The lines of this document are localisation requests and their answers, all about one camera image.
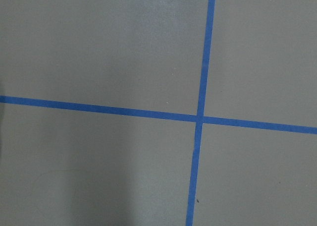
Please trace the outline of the crossing blue tape strip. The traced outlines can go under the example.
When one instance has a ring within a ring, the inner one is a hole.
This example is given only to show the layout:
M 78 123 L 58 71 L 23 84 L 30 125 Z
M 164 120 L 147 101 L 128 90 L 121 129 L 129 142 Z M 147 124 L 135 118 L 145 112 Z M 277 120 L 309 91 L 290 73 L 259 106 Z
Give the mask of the crossing blue tape strip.
M 59 101 L 30 99 L 30 98 L 22 98 L 22 97 L 11 97 L 11 96 L 4 96 L 4 95 L 1 95 L 0 102 L 4 104 L 34 106 L 34 107 L 63 109 L 63 110 L 92 112 L 92 113 L 106 113 L 106 114 L 126 115 L 126 116 L 135 116 L 135 117 L 146 117 L 146 118 L 176 120 L 176 121 L 184 121 L 184 122 L 200 121 L 205 124 L 266 129 L 266 130 L 295 132 L 295 133 L 314 134 L 314 135 L 316 135 L 317 133 L 317 128 L 310 127 L 310 126 L 230 119 L 230 118 L 221 118 L 221 117 L 212 117 L 212 116 L 199 117 L 197 115 L 191 115 L 191 114 L 156 112 L 156 111 L 139 110 L 139 109 L 127 109 L 127 108 L 108 107 L 108 106 L 99 106 L 99 105 L 90 105 L 90 104 L 59 102 Z

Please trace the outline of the long blue tape strip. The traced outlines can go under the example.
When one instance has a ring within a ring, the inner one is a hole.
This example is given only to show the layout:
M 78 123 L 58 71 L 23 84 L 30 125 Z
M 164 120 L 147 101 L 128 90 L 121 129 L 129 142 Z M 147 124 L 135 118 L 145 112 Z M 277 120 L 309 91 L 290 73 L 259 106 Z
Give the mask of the long blue tape strip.
M 189 181 L 189 190 L 188 190 L 188 202 L 187 202 L 186 221 L 185 221 L 186 226 L 192 226 L 194 221 L 196 190 L 197 190 L 198 170 L 199 170 L 199 161 L 200 161 L 200 149 L 201 149 L 202 132 L 203 132 L 203 119 L 204 119 L 204 111 L 205 111 L 206 91 L 207 91 L 210 53 L 211 53 L 211 44 L 212 44 L 214 7 L 215 7 L 215 0 L 208 0 L 204 48 L 203 48 L 202 67 L 201 67 L 201 76 L 200 76 L 200 87 L 199 87 L 199 96 L 198 96 L 198 105 L 197 105 L 197 114 L 196 114 L 196 123 L 195 123 L 194 147 L 192 152 L 191 172 L 190 172 L 190 181 Z

